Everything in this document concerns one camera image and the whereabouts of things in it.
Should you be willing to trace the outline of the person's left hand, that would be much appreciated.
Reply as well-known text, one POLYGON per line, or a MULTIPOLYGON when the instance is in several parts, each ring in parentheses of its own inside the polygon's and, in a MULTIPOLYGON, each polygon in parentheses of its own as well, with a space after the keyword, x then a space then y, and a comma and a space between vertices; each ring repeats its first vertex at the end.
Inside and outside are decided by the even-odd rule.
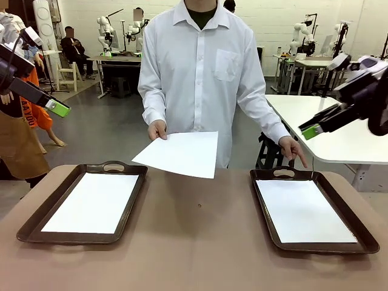
POLYGON ((295 160, 298 157, 304 168, 308 168, 307 160, 300 144, 291 136, 283 136, 280 138, 278 145, 281 147, 282 155, 289 161, 295 160))

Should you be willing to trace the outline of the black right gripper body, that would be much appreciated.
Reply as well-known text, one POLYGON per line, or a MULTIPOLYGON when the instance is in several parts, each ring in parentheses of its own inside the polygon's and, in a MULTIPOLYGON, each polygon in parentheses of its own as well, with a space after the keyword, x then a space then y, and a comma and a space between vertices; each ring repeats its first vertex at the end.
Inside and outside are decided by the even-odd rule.
POLYGON ((355 109, 357 119, 372 116, 378 123, 387 123, 387 79, 370 84, 366 81, 344 83, 339 89, 339 100, 355 109))

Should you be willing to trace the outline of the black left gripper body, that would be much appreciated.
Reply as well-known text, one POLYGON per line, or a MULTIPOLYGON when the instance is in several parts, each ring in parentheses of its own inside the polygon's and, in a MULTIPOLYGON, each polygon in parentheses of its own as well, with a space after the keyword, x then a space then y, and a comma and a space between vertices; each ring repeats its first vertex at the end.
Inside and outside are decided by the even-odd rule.
POLYGON ((33 87, 22 78, 35 68, 34 64, 1 44, 1 94, 9 92, 26 95, 33 87))

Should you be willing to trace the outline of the person's right hand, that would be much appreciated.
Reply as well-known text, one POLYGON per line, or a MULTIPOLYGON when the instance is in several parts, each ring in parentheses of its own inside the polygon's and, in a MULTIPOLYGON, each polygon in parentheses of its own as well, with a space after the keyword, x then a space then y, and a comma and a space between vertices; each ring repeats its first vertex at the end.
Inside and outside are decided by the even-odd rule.
POLYGON ((148 127, 148 134, 149 134, 150 140, 154 141, 158 138, 166 140, 167 139, 166 130, 167 130, 167 125, 163 120, 158 119, 151 122, 148 127))

